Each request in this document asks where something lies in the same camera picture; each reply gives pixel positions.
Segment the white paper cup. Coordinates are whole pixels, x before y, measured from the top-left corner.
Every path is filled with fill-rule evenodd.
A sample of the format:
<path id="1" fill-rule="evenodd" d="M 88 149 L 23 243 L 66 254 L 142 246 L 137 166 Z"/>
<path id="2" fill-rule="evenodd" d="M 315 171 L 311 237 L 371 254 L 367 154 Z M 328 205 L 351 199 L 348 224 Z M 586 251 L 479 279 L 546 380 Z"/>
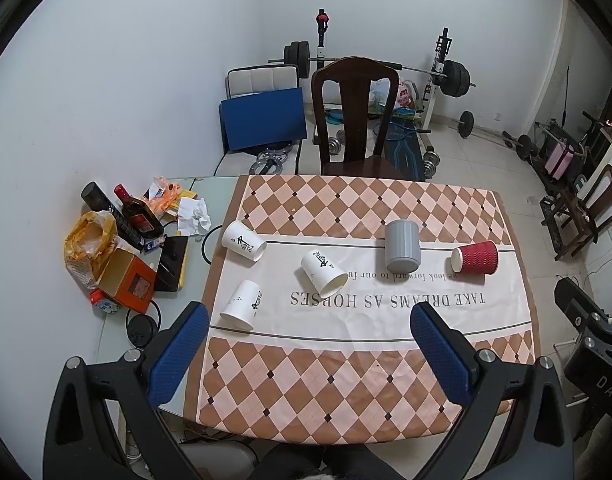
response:
<path id="1" fill-rule="evenodd" d="M 250 332 L 254 328 L 258 308 L 263 299 L 260 286 L 250 280 L 237 285 L 229 301 L 220 312 L 220 317 L 237 330 Z"/>
<path id="2" fill-rule="evenodd" d="M 267 242 L 240 221 L 232 221 L 221 236 L 221 245 L 248 260 L 257 262 L 266 250 Z"/>
<path id="3" fill-rule="evenodd" d="M 301 258 L 300 266 L 322 299 L 336 295 L 348 282 L 348 273 L 341 270 L 320 249 L 307 252 Z"/>

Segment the red ribbed paper cup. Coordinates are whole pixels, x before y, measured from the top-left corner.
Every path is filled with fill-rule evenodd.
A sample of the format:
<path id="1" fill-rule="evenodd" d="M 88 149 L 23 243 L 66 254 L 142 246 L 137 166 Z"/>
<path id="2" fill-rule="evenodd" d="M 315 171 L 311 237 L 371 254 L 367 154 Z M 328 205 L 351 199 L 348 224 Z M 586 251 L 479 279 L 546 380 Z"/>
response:
<path id="1" fill-rule="evenodd" d="M 460 246 L 452 250 L 452 271 L 467 275 L 490 275 L 499 266 L 496 244 L 486 240 L 475 244 Z"/>

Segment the grey plastic cup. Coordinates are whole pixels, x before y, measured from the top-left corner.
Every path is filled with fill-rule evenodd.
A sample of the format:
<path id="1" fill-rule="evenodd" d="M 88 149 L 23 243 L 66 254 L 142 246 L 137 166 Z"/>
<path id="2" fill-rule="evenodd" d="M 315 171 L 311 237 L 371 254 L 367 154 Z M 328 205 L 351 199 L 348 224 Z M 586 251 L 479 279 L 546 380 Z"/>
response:
<path id="1" fill-rule="evenodd" d="M 410 274 L 421 264 L 419 227 L 412 220 L 393 220 L 385 226 L 385 263 L 389 272 Z"/>

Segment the black round disc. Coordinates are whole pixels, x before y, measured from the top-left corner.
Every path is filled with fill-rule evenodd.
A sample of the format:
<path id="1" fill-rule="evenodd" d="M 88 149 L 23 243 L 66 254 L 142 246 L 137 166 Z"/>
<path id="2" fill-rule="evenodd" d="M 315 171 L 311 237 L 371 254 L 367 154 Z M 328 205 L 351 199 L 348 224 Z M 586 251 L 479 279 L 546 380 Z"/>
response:
<path id="1" fill-rule="evenodd" d="M 145 349 L 159 331 L 154 318 L 141 313 L 128 316 L 125 328 L 129 342 L 139 350 Z"/>

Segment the orange gift box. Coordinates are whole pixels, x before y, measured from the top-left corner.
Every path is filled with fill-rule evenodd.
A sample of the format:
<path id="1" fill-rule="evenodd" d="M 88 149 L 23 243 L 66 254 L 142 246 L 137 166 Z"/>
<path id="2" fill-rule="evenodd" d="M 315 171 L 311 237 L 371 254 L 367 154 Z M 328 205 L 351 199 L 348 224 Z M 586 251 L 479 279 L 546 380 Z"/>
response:
<path id="1" fill-rule="evenodd" d="M 122 307 L 146 313 L 154 295 L 156 272 L 140 257 L 117 248 L 108 259 L 99 288 Z"/>

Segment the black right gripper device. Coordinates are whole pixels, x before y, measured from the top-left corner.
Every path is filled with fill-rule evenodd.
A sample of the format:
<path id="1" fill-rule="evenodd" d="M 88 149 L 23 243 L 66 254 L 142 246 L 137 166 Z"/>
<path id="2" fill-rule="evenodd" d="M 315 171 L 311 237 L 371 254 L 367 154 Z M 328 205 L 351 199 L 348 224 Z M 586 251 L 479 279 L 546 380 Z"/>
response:
<path id="1" fill-rule="evenodd" d="M 612 324 L 570 278 L 556 283 L 554 301 L 578 333 L 564 375 L 612 418 Z"/>

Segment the checkered brown pink tablecloth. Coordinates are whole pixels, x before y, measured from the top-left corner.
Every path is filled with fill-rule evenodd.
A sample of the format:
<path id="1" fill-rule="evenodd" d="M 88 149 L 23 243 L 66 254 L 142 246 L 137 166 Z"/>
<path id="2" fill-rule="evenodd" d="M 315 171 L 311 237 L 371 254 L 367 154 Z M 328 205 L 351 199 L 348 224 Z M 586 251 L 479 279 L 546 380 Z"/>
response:
<path id="1" fill-rule="evenodd" d="M 421 264 L 389 272 L 385 226 L 419 227 Z M 267 242 L 257 262 L 217 247 L 203 300 L 208 336 L 190 367 L 186 419 L 295 443 L 391 442 L 441 434 L 459 408 L 447 399 L 409 329 L 427 301 L 479 349 L 529 364 L 538 321 L 515 236 L 495 192 L 437 183 L 322 176 L 242 176 L 225 221 Z M 496 244 L 490 275 L 452 271 L 452 250 Z M 300 266 L 314 249 L 348 273 L 322 299 Z M 254 328 L 221 317 L 244 280 L 263 291 Z"/>

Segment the yellow plastic bag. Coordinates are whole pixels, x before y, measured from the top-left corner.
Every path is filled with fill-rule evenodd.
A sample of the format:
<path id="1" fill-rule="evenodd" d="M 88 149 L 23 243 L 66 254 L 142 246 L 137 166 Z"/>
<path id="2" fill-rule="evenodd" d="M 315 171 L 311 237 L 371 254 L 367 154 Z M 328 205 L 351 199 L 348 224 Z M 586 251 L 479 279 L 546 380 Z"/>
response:
<path id="1" fill-rule="evenodd" d="M 114 218 L 106 211 L 86 212 L 64 240 L 66 270 L 82 287 L 95 289 L 117 243 Z"/>

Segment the crumpled white tissue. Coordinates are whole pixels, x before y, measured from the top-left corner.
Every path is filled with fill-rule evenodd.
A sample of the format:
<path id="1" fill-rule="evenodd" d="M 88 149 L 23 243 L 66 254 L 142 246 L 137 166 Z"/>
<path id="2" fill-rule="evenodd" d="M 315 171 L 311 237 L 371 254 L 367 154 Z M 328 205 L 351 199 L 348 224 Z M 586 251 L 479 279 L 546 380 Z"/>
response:
<path id="1" fill-rule="evenodd" d="M 211 220 L 205 200 L 202 198 L 181 197 L 178 208 L 178 232 L 182 236 L 207 234 Z"/>

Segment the orange snack packets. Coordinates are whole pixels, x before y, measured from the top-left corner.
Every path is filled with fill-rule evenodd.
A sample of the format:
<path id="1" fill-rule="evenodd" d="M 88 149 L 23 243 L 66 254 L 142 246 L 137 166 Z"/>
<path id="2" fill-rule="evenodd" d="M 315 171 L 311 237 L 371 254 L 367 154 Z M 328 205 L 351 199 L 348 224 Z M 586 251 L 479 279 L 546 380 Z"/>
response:
<path id="1" fill-rule="evenodd" d="M 144 195 L 146 205 L 158 220 L 165 216 L 176 218 L 180 200 L 183 198 L 195 200 L 196 197 L 195 192 L 186 190 L 178 182 L 168 181 L 164 177 L 154 178 Z"/>

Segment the black cylinder bottle box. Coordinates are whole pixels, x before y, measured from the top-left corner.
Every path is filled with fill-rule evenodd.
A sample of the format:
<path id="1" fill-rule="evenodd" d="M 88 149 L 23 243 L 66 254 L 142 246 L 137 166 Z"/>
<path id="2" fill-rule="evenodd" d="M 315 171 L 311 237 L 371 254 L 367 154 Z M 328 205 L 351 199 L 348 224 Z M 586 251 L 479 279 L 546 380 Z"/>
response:
<path id="1" fill-rule="evenodd" d="M 143 239 L 140 233 L 133 226 L 131 226 L 131 224 L 113 205 L 108 196 L 104 194 L 96 182 L 89 182 L 82 189 L 82 194 L 80 194 L 80 196 L 82 196 L 82 200 L 92 211 L 106 211 L 114 218 L 120 238 L 122 238 L 133 248 L 138 250 L 143 248 Z"/>

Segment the small barbell on floor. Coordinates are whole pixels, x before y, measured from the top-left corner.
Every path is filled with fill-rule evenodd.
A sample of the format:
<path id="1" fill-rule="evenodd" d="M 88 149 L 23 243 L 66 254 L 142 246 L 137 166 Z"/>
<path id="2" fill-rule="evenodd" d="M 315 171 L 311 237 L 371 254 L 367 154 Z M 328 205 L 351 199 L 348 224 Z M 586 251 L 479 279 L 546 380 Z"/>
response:
<path id="1" fill-rule="evenodd" d="M 519 159 L 524 162 L 538 154 L 537 146 L 534 145 L 534 142 L 532 142 L 527 134 L 512 136 L 511 133 L 506 131 L 496 131 L 477 126 L 474 114 L 469 110 L 464 110 L 457 120 L 457 130 L 462 139 L 476 136 L 478 139 L 505 146 L 509 150 L 514 151 Z"/>

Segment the barbell with black plates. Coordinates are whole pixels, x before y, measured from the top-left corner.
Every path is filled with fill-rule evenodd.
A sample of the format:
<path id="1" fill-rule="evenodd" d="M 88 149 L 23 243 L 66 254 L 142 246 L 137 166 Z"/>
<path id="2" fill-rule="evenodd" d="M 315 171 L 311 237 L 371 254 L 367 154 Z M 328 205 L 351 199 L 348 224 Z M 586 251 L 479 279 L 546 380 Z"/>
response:
<path id="1" fill-rule="evenodd" d="M 311 56 L 310 44 L 308 41 L 292 41 L 283 49 L 283 58 L 273 58 L 269 63 L 283 63 L 297 68 L 298 76 L 301 79 L 308 78 L 312 63 L 334 62 L 338 58 L 326 58 L 325 56 Z M 474 87 L 470 80 L 470 72 L 459 62 L 446 60 L 443 62 L 443 70 L 421 70 L 420 68 L 408 67 L 394 62 L 381 61 L 381 64 L 388 66 L 392 70 L 407 70 L 408 72 L 426 74 L 432 78 L 432 84 L 438 86 L 445 96 L 451 98 L 461 98 L 465 96 L 470 88 Z"/>

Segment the dark wooden chair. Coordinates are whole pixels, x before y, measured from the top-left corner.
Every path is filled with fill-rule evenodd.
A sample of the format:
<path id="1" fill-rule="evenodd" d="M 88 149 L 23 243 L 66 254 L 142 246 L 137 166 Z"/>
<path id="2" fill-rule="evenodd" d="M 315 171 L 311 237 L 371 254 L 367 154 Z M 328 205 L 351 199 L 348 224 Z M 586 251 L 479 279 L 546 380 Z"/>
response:
<path id="1" fill-rule="evenodd" d="M 379 133 L 371 156 L 365 155 L 368 143 L 369 97 L 371 84 L 386 79 L 388 94 Z M 335 82 L 339 87 L 345 132 L 344 157 L 333 162 L 324 117 L 323 86 Z M 403 174 L 383 156 L 389 122 L 394 113 L 399 89 L 398 73 L 371 58 L 340 58 L 317 70 L 311 77 L 315 131 L 319 136 L 320 168 L 323 176 L 361 177 L 401 180 Z"/>

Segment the white weight bench rack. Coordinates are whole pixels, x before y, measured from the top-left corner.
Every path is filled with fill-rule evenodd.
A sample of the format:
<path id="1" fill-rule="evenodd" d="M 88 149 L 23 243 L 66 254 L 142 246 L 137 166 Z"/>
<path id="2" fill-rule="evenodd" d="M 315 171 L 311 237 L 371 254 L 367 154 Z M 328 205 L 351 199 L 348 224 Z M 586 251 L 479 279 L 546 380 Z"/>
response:
<path id="1" fill-rule="evenodd" d="M 451 42 L 452 39 L 449 37 L 449 28 L 445 27 L 436 41 L 435 54 L 431 68 L 432 72 L 440 74 L 443 72 L 443 64 L 445 64 L 446 56 L 449 53 L 451 47 Z M 437 91 L 439 89 L 439 86 L 437 84 L 439 79 L 440 77 L 436 76 L 435 74 L 429 75 L 428 83 L 424 88 L 421 101 L 421 118 L 423 130 L 428 130 L 429 125 L 431 124 L 432 114 L 437 98 Z"/>

